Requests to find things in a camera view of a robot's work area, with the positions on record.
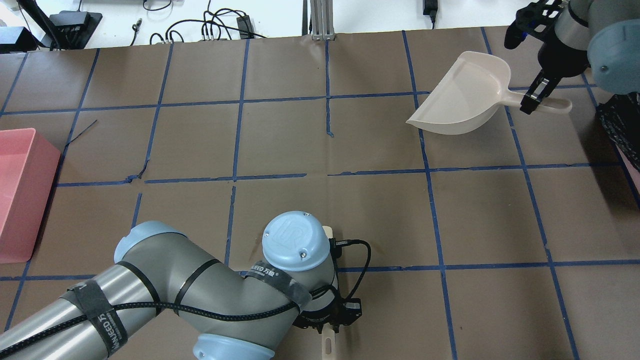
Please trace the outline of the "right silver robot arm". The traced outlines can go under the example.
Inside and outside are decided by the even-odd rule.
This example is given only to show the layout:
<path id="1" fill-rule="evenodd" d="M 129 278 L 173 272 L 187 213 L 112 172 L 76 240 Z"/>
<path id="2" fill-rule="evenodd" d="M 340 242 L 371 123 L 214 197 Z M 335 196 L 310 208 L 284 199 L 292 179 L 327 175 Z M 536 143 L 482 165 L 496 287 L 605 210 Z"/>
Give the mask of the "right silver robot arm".
<path id="1" fill-rule="evenodd" d="M 569 111 L 568 101 L 551 93 L 565 78 L 586 69 L 604 91 L 615 95 L 638 92 L 640 5 L 637 0 L 537 0 L 516 12 L 503 45 L 518 47 L 530 36 L 542 42 L 537 55 L 541 70 L 519 109 Z"/>

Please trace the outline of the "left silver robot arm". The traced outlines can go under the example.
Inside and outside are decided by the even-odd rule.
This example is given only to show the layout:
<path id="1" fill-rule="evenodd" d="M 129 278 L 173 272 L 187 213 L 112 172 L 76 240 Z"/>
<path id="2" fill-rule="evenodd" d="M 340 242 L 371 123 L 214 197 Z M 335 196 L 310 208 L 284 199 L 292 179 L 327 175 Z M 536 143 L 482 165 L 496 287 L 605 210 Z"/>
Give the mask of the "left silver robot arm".
<path id="1" fill-rule="evenodd" d="M 343 248 L 366 247 L 349 294 L 339 291 Z M 114 265 L 69 287 L 46 308 L 1 335 L 3 360 L 107 360 L 162 312 L 199 335 L 197 360 L 270 360 L 292 327 L 333 339 L 362 316 L 354 296 L 371 246 L 337 240 L 308 212 L 276 216 L 262 234 L 263 258 L 244 275 L 160 221 L 131 228 Z"/>

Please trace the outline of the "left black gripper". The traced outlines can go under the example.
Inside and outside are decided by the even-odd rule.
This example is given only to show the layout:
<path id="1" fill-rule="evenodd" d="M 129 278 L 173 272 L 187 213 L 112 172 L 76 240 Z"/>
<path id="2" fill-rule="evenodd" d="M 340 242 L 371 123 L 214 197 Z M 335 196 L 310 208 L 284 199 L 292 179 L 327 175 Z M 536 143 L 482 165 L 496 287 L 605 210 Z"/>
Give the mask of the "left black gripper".
<path id="1" fill-rule="evenodd" d="M 360 298 L 337 297 L 320 310 L 302 312 L 292 325 L 302 330 L 313 328 L 318 333 L 322 333 L 323 328 L 327 325 L 338 333 L 341 326 L 351 326 L 361 316 L 362 301 Z"/>

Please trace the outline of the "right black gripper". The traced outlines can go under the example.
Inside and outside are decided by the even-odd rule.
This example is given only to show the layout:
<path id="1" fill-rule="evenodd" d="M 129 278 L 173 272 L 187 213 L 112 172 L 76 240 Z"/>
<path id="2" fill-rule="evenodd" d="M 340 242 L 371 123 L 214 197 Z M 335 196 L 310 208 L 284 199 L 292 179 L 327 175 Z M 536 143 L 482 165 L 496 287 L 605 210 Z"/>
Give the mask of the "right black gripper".
<path id="1" fill-rule="evenodd" d="M 524 114 L 532 114 L 548 98 L 558 86 L 558 76 L 540 70 L 530 85 L 530 92 L 523 95 L 519 110 Z"/>

